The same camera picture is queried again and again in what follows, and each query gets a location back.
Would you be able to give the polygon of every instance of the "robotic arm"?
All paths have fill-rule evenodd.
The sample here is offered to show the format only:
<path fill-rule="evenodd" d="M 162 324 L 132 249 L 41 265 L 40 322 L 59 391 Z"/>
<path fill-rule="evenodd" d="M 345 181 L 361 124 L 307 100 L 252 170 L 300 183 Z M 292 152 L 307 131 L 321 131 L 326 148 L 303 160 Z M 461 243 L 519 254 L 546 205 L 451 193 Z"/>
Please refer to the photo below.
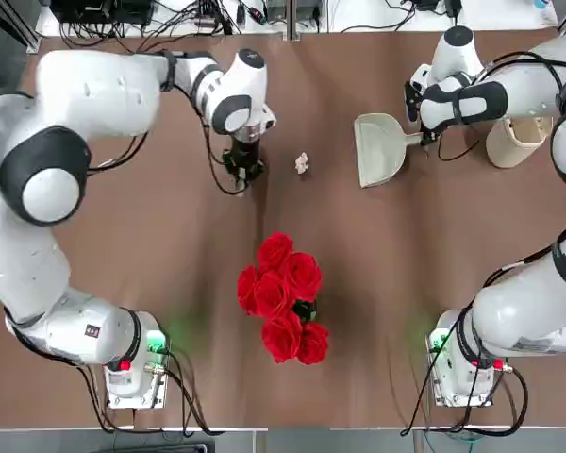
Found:
<path fill-rule="evenodd" d="M 0 91 L 0 301 L 7 328 L 33 350 L 104 364 L 110 393 L 141 399 L 155 384 L 146 365 L 160 362 L 165 347 L 158 322 L 69 287 L 69 264 L 50 226 L 71 217 L 84 197 L 87 140 L 146 132 L 160 92 L 173 86 L 205 124 L 231 136 L 226 168 L 249 184 L 262 168 L 259 139 L 276 121 L 265 104 L 266 65 L 248 49 L 227 72 L 206 52 L 57 51 L 42 58 L 36 79 L 36 98 Z"/>
<path fill-rule="evenodd" d="M 531 52 L 566 63 L 566 36 Z M 540 63 L 511 64 L 484 78 L 474 34 L 453 27 L 441 38 L 432 66 L 422 65 L 406 85 L 409 119 L 419 114 L 424 143 L 430 143 L 450 126 L 560 112 L 551 149 L 566 183 L 566 65 L 554 67 L 559 81 Z M 566 353 L 566 240 L 513 277 L 482 289 L 471 310 L 446 312 L 428 338 L 429 347 L 436 349 L 455 323 L 434 367 L 438 405 L 487 401 L 494 359 Z"/>

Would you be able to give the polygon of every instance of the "dustpan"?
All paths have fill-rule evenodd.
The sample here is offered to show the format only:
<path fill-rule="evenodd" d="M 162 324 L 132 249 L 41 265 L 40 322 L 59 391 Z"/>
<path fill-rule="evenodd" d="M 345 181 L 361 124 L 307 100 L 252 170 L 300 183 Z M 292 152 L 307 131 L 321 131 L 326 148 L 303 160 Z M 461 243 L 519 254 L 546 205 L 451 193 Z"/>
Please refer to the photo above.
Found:
<path fill-rule="evenodd" d="M 407 146 L 418 144 L 422 134 L 405 134 L 400 123 L 386 113 L 367 113 L 355 120 L 360 187 L 389 181 L 405 161 Z"/>

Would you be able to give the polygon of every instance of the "table surface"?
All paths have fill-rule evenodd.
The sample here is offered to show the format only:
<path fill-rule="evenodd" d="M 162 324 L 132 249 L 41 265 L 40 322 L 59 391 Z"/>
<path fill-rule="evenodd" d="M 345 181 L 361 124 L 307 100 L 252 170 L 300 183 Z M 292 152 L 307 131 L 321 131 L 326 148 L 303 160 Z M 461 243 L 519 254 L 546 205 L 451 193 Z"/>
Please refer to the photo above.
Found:
<path fill-rule="evenodd" d="M 552 35 L 480 32 L 476 42 L 482 58 L 492 59 Z M 566 188 L 547 144 L 511 170 L 492 167 L 482 144 L 451 163 L 438 161 L 435 150 L 428 158 L 409 149 L 391 182 L 359 188 L 355 118 L 387 112 L 406 127 L 403 82 L 431 59 L 438 39 L 386 33 L 172 44 L 210 50 L 224 66 L 244 46 L 266 58 L 268 103 L 279 121 L 263 139 L 268 173 L 243 198 L 219 193 L 196 116 L 183 96 L 166 93 L 140 154 L 93 177 L 79 213 L 55 228 L 72 286 L 151 311 L 188 352 L 211 426 L 403 426 L 425 375 L 424 335 L 440 314 L 465 305 L 492 270 L 565 227 Z M 47 40 L 42 53 L 58 48 L 62 42 Z M 23 79 L 32 92 L 37 60 L 29 59 Z M 455 155 L 473 140 L 452 129 L 443 153 Z M 127 142 L 104 139 L 91 148 L 98 161 Z M 214 139 L 215 149 L 225 144 Z M 300 177 L 293 162 L 302 152 L 311 166 Z M 259 319 L 246 317 L 236 301 L 239 271 L 276 230 L 323 269 L 319 307 L 331 346 L 318 365 L 275 364 L 262 348 Z M 0 305 L 0 428 L 96 427 L 78 373 L 29 354 L 2 318 Z M 526 424 L 566 426 L 566 357 L 512 362 L 530 390 Z M 433 410 L 429 423 L 458 417 Z M 175 388 L 165 410 L 141 412 L 137 421 L 180 427 Z M 500 393 L 473 421 L 508 425 L 507 398 Z"/>
<path fill-rule="evenodd" d="M 403 21 L 407 14 L 397 9 L 407 8 L 408 3 L 402 0 L 388 0 L 396 8 L 390 8 L 381 0 L 324 0 L 323 18 L 320 31 L 325 33 L 340 32 L 348 27 L 369 25 L 375 28 L 358 27 L 349 31 L 392 31 L 394 25 Z M 191 0 L 160 0 L 156 5 L 153 19 L 145 31 L 150 32 L 174 15 L 173 10 L 181 10 L 191 3 Z M 250 7 L 262 10 L 262 0 L 244 0 Z M 546 8 L 536 8 L 534 0 L 463 0 L 463 10 L 458 16 L 458 23 L 467 25 L 473 30 L 530 30 L 550 26 L 558 26 L 558 17 L 553 4 Z M 237 17 L 238 0 L 222 0 L 226 11 L 233 19 Z M 444 2 L 438 6 L 438 13 L 445 12 Z M 181 36 L 197 32 L 194 21 L 186 21 L 173 30 L 173 36 Z M 415 16 L 402 26 L 403 31 L 443 31 L 452 24 L 446 15 L 436 15 L 430 11 L 417 11 Z M 378 30 L 377 27 L 389 28 Z M 259 25 L 246 17 L 245 25 L 235 29 L 235 33 L 280 33 L 285 31 L 285 24 Z M 42 8 L 36 29 L 44 36 L 59 36 L 59 24 L 48 7 Z M 302 22 L 297 26 L 299 33 L 316 33 L 317 28 L 313 21 Z M 67 26 L 63 32 L 68 33 Z M 133 26 L 125 27 L 126 36 L 140 36 L 141 31 Z"/>

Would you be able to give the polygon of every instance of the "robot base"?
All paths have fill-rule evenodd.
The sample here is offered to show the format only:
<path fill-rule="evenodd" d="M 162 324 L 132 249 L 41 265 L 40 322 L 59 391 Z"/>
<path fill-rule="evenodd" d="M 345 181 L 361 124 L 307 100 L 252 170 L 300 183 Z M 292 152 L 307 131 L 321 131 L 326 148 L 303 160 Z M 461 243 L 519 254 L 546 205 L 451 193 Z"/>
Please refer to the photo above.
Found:
<path fill-rule="evenodd" d="M 436 328 L 425 338 L 425 347 L 427 351 L 427 362 L 431 365 L 432 361 L 436 357 L 437 351 L 444 338 L 449 335 L 448 328 Z M 468 395 L 459 394 L 454 391 L 454 378 L 457 378 L 457 372 L 453 370 L 453 363 L 451 356 L 449 354 L 450 343 L 452 339 L 449 339 L 441 354 L 439 355 L 434 368 L 432 368 L 432 376 L 430 376 L 430 385 L 432 388 L 432 394 L 434 395 L 434 400 L 436 401 L 436 406 L 443 406 L 447 408 L 465 408 L 468 405 Z M 492 374 L 492 370 L 478 370 L 478 380 L 481 377 L 492 382 L 492 378 L 488 374 Z M 468 375 L 471 379 L 474 379 L 474 375 Z M 480 407 L 487 400 L 487 395 L 489 394 L 491 388 L 485 393 L 472 395 L 470 399 L 470 406 Z M 483 407 L 488 407 L 492 405 L 492 398 L 487 401 Z"/>
<path fill-rule="evenodd" d="M 105 368 L 108 406 L 111 409 L 161 409 L 165 406 L 167 376 L 151 369 L 165 367 L 165 335 L 157 320 L 145 311 L 137 311 L 141 321 L 141 344 L 128 370 Z"/>

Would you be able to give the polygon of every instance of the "label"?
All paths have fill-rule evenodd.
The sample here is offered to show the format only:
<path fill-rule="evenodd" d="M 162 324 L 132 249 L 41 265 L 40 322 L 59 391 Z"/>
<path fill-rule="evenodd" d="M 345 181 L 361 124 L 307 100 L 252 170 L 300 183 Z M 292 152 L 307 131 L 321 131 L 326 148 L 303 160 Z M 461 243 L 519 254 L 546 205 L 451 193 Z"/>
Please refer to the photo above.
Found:
<path fill-rule="evenodd" d="M 468 371 L 467 374 L 467 381 L 469 383 L 473 383 L 474 382 L 474 378 L 475 378 L 475 382 L 477 384 L 480 384 L 482 382 L 486 382 L 487 380 L 489 380 L 489 376 L 486 370 L 483 369 L 479 369 L 478 370 L 478 376 L 475 376 L 475 371 Z"/>
<path fill-rule="evenodd" d="M 129 373 L 114 375 L 109 373 L 109 384 L 112 385 L 127 385 L 132 383 L 132 376 Z"/>
<path fill-rule="evenodd" d="M 512 347 L 515 351 L 536 352 L 539 354 L 554 354 L 550 349 L 553 340 L 551 338 L 540 338 L 531 340 L 529 338 L 520 337 L 516 344 Z"/>
<path fill-rule="evenodd" d="M 98 338 L 98 334 L 101 332 L 101 328 L 97 326 L 93 326 L 92 324 L 86 325 L 86 331 L 84 331 L 84 335 L 87 337 Z"/>

